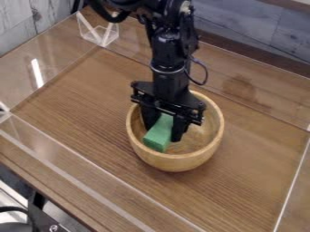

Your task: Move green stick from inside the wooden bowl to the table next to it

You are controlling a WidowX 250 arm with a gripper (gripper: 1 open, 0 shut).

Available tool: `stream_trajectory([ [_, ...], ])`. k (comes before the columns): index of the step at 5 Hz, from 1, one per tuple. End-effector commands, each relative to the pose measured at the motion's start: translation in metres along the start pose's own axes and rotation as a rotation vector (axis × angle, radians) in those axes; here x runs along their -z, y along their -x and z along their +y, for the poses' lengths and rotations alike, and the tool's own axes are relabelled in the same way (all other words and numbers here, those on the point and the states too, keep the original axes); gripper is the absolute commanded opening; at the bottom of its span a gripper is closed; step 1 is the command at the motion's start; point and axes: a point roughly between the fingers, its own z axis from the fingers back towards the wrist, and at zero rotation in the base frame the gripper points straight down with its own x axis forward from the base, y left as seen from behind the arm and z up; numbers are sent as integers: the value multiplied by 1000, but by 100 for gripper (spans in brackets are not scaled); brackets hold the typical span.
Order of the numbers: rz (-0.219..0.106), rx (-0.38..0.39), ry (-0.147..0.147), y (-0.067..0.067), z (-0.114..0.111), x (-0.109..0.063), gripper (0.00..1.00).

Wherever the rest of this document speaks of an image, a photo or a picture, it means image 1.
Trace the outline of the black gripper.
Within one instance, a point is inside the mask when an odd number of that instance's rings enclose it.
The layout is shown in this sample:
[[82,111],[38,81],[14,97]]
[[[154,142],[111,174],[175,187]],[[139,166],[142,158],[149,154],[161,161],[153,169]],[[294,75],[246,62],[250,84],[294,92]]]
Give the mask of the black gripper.
[[182,140],[191,124],[201,126],[206,104],[189,89],[191,82],[187,67],[163,70],[151,66],[153,81],[134,81],[131,101],[141,107],[142,118],[149,131],[162,113],[174,117],[173,142]]

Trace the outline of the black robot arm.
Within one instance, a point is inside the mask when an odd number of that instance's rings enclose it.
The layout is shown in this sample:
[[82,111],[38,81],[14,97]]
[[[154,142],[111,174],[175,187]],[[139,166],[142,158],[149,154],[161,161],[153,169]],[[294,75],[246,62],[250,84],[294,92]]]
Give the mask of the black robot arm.
[[131,100],[147,129],[165,113],[174,117],[171,141],[179,142],[189,126],[202,124],[206,110],[189,89],[193,54],[199,49],[191,0],[88,0],[88,4],[108,22],[119,23],[135,14],[146,26],[153,80],[131,83]]

